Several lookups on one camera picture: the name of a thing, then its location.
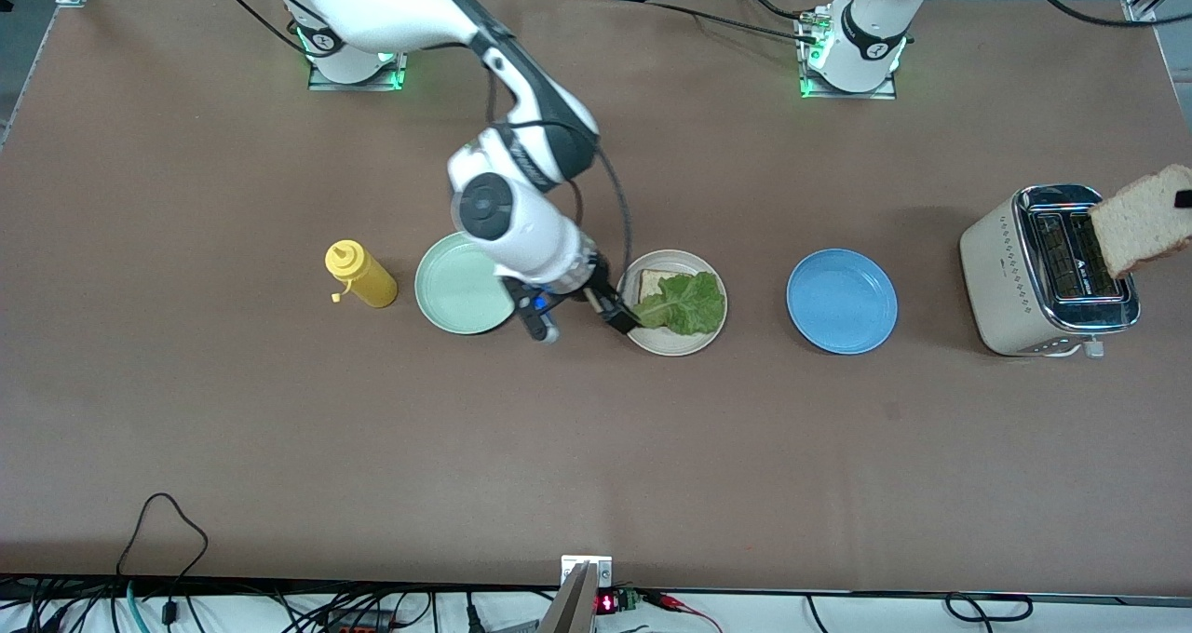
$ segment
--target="brown table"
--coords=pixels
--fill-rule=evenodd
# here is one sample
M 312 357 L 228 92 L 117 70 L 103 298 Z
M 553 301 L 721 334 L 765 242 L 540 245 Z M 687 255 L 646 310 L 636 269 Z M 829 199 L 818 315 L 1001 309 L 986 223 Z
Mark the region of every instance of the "brown table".
M 484 1 L 600 119 L 637 252 L 719 268 L 720 339 L 670 360 L 583 305 L 553 347 L 422 318 L 445 162 L 483 126 L 468 52 L 411 56 L 401 93 L 312 94 L 228 0 L 91 0 L 0 155 L 0 571 L 110 571 L 164 489 L 211 533 L 209 575 L 550 583 L 598 552 L 656 585 L 1192 594 L 1192 255 L 1137 277 L 1143 319 L 1103 362 L 989 354 L 957 255 L 1022 186 L 1188 160 L 1149 31 L 929 2 L 898 101 L 825 101 L 780 41 Z M 619 259 L 604 175 L 581 184 Z M 393 306 L 331 304 L 341 237 L 396 271 Z M 864 356 L 787 317 L 825 247 L 898 286 Z M 147 533 L 130 570 L 197 546 L 164 509 Z

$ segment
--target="toaster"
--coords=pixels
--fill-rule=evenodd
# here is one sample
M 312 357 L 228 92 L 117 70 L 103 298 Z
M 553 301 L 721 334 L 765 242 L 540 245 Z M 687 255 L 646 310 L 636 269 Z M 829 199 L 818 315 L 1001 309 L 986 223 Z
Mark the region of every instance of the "toaster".
M 981 340 L 1006 356 L 1104 354 L 1103 335 L 1138 319 L 1134 278 L 1110 277 L 1088 211 L 1098 192 L 1031 186 L 961 236 L 961 265 Z

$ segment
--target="bread slice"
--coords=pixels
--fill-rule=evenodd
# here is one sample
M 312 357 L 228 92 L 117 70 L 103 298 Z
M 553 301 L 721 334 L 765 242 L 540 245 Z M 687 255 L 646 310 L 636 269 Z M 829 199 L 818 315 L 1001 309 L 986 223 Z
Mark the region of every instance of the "bread slice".
M 1115 279 L 1192 242 L 1192 210 L 1175 207 L 1175 194 L 1187 190 L 1192 190 L 1192 169 L 1168 166 L 1093 207 L 1093 230 Z
M 638 303 L 646 299 L 646 296 L 652 296 L 654 293 L 662 293 L 658 283 L 664 279 L 670 279 L 672 277 L 678 277 L 682 273 L 672 273 L 668 271 L 641 271 L 641 281 L 638 284 Z

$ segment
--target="white plate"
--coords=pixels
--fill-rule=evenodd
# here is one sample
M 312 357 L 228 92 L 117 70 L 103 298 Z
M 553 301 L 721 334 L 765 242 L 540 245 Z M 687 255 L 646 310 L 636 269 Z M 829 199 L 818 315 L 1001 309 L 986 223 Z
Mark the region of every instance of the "white plate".
M 638 287 L 641 284 L 641 271 L 665 271 L 672 273 L 712 273 L 720 286 L 720 293 L 725 297 L 725 318 L 720 322 L 720 328 L 715 333 L 701 335 L 676 335 L 669 328 L 635 328 L 629 331 L 629 340 L 633 340 L 642 349 L 659 354 L 659 356 L 687 356 L 699 349 L 703 349 L 720 335 L 728 321 L 728 292 L 725 291 L 725 283 L 720 274 L 708 265 L 707 261 L 695 254 L 679 252 L 676 248 L 662 248 L 651 252 L 637 261 L 629 263 L 625 272 L 625 286 L 621 291 L 621 299 L 626 305 L 633 308 L 638 304 Z

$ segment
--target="yellow squeeze bottle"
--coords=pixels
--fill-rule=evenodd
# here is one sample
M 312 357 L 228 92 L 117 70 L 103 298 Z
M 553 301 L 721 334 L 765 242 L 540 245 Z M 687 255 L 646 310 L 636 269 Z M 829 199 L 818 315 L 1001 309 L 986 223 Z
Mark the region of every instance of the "yellow squeeze bottle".
M 355 293 L 370 308 L 384 308 L 397 298 L 397 281 L 372 254 L 354 240 L 341 240 L 328 248 L 327 271 L 343 283 L 342 293 L 333 293 L 339 303 L 344 293 Z

